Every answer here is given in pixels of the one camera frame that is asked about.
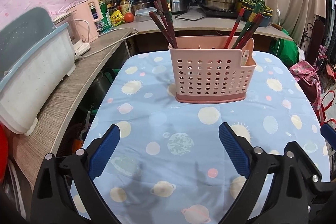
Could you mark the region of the white ceramic soup spoon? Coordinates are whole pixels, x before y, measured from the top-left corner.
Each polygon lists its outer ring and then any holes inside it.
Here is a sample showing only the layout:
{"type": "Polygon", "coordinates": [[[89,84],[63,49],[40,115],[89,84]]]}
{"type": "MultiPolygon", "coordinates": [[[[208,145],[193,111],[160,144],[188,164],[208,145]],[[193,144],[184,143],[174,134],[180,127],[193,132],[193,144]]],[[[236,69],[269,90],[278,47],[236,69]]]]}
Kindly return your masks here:
{"type": "Polygon", "coordinates": [[[242,55],[242,58],[241,58],[241,66],[244,67],[247,63],[247,60],[249,58],[249,50],[245,50],[243,55],[242,55]]]}

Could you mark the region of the bright red chopstick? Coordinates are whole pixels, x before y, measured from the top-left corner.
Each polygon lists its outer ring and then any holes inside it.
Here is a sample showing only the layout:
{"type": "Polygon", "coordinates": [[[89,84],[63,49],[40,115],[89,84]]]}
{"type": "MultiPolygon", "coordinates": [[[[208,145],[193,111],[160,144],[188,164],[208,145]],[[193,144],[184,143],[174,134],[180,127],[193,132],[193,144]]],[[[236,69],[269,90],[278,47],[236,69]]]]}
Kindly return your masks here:
{"type": "Polygon", "coordinates": [[[227,48],[228,48],[228,46],[229,46],[229,44],[230,44],[230,42],[231,42],[231,40],[232,40],[232,38],[233,38],[233,36],[234,36],[234,34],[235,34],[237,28],[238,28],[238,26],[239,26],[239,23],[240,23],[240,21],[241,21],[243,15],[244,15],[244,12],[245,12],[245,9],[244,9],[244,8],[241,8],[241,9],[240,9],[240,12],[239,12],[239,14],[238,14],[238,17],[237,17],[237,19],[236,19],[236,21],[235,21],[235,24],[234,24],[234,26],[232,27],[232,30],[231,30],[231,32],[230,32],[230,35],[228,36],[228,39],[226,40],[224,49],[227,49],[227,48]]]}

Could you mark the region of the dark maroon chopstick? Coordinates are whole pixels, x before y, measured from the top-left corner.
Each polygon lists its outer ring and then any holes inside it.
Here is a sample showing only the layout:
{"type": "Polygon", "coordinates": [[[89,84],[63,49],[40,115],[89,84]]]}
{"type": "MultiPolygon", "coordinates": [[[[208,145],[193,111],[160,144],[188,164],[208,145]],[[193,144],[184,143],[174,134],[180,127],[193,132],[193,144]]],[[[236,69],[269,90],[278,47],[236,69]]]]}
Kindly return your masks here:
{"type": "Polygon", "coordinates": [[[245,33],[243,38],[240,40],[240,42],[237,44],[236,48],[242,49],[246,45],[247,41],[250,38],[252,38],[252,35],[255,33],[257,28],[260,26],[260,23],[262,22],[263,19],[264,19],[264,16],[262,14],[258,13],[256,15],[255,19],[252,22],[252,25],[250,26],[248,31],[245,33]]]}

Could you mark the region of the green chopstick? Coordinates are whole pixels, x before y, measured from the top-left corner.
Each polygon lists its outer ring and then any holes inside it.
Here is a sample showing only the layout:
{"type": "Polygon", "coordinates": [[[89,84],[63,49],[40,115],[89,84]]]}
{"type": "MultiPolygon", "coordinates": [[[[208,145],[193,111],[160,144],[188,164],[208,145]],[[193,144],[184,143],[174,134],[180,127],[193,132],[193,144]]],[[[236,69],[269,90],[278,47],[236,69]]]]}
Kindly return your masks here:
{"type": "Polygon", "coordinates": [[[240,35],[238,36],[238,38],[236,39],[235,43],[233,44],[232,48],[236,48],[237,45],[240,43],[240,40],[243,38],[243,36],[245,35],[245,33],[248,31],[248,28],[251,26],[251,24],[253,23],[256,15],[259,13],[260,9],[262,7],[262,3],[258,2],[255,5],[255,8],[253,9],[253,11],[251,12],[243,30],[240,32],[240,35]]]}
{"type": "Polygon", "coordinates": [[[169,17],[170,17],[171,24],[173,24],[173,17],[172,17],[172,13],[171,13],[170,0],[166,0],[166,3],[167,3],[168,11],[169,11],[169,17]]]}

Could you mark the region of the dark red chopstick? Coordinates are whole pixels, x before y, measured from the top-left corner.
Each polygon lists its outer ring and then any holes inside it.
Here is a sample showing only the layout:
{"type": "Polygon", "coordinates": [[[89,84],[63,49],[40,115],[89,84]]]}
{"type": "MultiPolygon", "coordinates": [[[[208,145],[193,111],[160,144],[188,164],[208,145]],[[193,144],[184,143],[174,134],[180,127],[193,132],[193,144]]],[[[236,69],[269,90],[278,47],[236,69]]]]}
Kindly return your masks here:
{"type": "Polygon", "coordinates": [[[151,17],[152,21],[155,23],[155,25],[159,28],[159,30],[162,32],[163,36],[166,38],[167,42],[173,46],[173,41],[167,32],[166,28],[163,26],[163,24],[160,22],[158,17],[153,11],[149,12],[149,16],[151,17]]]}
{"type": "Polygon", "coordinates": [[[154,3],[154,6],[157,9],[158,14],[159,14],[159,16],[160,16],[160,18],[161,18],[161,20],[163,22],[163,26],[166,28],[166,30],[168,32],[167,22],[166,22],[164,14],[163,14],[162,5],[159,5],[157,1],[154,1],[153,3],[154,3]]]}
{"type": "Polygon", "coordinates": [[[173,46],[172,47],[177,48],[177,41],[176,41],[176,37],[175,37],[174,26],[173,26],[173,24],[171,24],[171,21],[170,21],[169,11],[168,11],[168,8],[167,8],[166,0],[160,0],[160,1],[161,1],[161,5],[162,5],[163,14],[164,14],[166,22],[167,22],[168,32],[169,32],[170,37],[173,41],[173,46]]]}

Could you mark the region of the wooden counter shelf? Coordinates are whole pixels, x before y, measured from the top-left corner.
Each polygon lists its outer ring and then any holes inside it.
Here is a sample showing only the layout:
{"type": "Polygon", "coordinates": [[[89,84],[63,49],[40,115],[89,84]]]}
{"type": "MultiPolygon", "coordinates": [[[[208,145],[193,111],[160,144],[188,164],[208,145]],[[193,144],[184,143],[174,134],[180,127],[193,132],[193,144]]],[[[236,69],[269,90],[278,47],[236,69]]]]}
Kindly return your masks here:
{"type": "Polygon", "coordinates": [[[105,65],[122,66],[136,53],[167,50],[167,43],[151,21],[133,22],[103,34],[91,44],[86,57],[76,62],[41,108],[30,136],[11,135],[13,158],[31,186],[43,157],[56,154],[66,129],[84,95],[105,65]]]}

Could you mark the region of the blue planet pattern tablecloth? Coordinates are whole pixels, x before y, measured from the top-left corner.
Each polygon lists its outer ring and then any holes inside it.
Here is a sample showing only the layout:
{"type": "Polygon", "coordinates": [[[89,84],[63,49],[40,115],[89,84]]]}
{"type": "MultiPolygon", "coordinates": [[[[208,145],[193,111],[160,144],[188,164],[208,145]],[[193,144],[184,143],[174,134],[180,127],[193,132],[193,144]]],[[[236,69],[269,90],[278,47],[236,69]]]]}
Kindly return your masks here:
{"type": "Polygon", "coordinates": [[[296,141],[329,181],[325,139],[305,94],[276,56],[253,58],[246,98],[209,105],[175,99],[168,51],[127,59],[84,141],[88,146],[112,124],[120,128],[94,183],[122,223],[218,223],[245,181],[219,140],[223,122],[268,153],[283,154],[296,141]]]}

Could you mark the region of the pink perforated utensil caddy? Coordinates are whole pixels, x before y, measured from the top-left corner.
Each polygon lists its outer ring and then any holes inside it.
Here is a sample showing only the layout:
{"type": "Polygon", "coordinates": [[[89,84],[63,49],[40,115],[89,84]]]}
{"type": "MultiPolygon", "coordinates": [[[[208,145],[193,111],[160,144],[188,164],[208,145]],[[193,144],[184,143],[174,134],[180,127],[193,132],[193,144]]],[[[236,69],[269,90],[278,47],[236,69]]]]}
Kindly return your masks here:
{"type": "Polygon", "coordinates": [[[169,45],[175,80],[175,98],[183,103],[227,103],[246,98],[256,62],[254,40],[243,49],[224,49],[226,36],[180,36],[169,45]],[[249,58],[241,66],[242,55],[249,58]]]}

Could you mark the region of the green bag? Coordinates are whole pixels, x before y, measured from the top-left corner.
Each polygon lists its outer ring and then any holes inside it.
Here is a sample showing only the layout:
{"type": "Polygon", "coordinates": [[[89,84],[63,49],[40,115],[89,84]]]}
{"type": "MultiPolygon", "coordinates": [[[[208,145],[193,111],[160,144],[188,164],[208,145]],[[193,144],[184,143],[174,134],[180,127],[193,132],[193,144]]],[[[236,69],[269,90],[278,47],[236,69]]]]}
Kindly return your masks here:
{"type": "Polygon", "coordinates": [[[299,51],[294,41],[284,39],[272,39],[269,53],[278,57],[287,68],[292,67],[299,61],[299,51]]]}

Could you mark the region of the white dish rack blue lid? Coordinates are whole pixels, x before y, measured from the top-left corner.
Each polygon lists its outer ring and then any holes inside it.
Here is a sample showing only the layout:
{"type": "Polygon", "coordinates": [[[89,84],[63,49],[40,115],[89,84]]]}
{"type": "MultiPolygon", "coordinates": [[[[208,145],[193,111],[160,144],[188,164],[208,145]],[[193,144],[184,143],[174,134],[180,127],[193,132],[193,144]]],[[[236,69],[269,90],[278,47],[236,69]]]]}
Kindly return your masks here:
{"type": "Polygon", "coordinates": [[[76,68],[67,27],[35,7],[1,30],[1,122],[15,134],[34,131],[46,100],[76,68]]]}

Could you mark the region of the green tin can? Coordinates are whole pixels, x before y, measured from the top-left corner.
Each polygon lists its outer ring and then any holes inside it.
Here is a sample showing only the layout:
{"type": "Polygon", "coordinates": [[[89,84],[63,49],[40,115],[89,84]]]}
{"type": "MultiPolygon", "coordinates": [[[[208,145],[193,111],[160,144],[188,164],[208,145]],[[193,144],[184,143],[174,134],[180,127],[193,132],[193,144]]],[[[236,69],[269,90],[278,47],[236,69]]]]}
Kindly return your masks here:
{"type": "Polygon", "coordinates": [[[112,28],[112,23],[110,21],[110,14],[107,7],[107,4],[103,0],[98,0],[100,5],[100,10],[103,15],[103,19],[101,20],[101,29],[100,33],[104,33],[109,31],[112,28]]]}

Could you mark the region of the black induction cooktop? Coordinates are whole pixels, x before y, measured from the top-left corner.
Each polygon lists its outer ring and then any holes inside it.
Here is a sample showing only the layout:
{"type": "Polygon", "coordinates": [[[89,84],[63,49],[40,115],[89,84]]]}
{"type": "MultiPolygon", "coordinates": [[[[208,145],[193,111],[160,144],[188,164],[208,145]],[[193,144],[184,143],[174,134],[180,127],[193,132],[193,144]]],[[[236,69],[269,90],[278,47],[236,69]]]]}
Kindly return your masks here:
{"type": "Polygon", "coordinates": [[[238,12],[233,11],[217,11],[211,10],[204,6],[201,6],[202,11],[205,13],[206,17],[210,18],[228,18],[228,19],[236,19],[238,17],[238,12]]]}

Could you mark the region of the red tomato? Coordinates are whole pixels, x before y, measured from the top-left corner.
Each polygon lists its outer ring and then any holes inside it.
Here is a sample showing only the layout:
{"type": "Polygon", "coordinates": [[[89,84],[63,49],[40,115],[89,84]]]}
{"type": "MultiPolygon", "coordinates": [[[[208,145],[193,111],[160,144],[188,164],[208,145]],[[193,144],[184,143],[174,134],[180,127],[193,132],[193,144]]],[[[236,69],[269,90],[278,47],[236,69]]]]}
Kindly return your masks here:
{"type": "Polygon", "coordinates": [[[127,12],[123,16],[123,20],[125,21],[125,23],[131,23],[134,21],[134,15],[131,12],[127,12]]]}

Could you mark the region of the blue basin with vegetables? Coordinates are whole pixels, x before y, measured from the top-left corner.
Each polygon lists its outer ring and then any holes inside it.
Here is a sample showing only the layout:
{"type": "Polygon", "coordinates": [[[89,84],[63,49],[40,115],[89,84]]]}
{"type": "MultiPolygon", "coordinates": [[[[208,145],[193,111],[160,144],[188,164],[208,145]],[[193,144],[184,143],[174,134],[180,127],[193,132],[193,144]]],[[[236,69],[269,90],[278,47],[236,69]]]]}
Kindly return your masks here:
{"type": "Polygon", "coordinates": [[[270,21],[273,16],[273,10],[266,6],[264,0],[240,0],[241,7],[245,9],[243,20],[246,22],[251,14],[254,12],[255,14],[261,14],[263,19],[260,23],[260,27],[267,27],[270,24],[270,21]],[[255,11],[256,5],[260,5],[260,9],[258,12],[255,11]]]}

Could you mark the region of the small steel pot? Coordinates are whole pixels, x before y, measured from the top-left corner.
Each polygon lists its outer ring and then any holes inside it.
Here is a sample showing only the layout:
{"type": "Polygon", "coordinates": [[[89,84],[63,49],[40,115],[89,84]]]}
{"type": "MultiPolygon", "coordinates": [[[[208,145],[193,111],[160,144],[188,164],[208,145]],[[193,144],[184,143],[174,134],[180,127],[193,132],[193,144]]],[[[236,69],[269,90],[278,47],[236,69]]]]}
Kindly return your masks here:
{"type": "Polygon", "coordinates": [[[147,0],[136,0],[131,4],[131,10],[133,15],[135,15],[135,12],[140,9],[145,9],[151,7],[151,2],[147,0]]]}

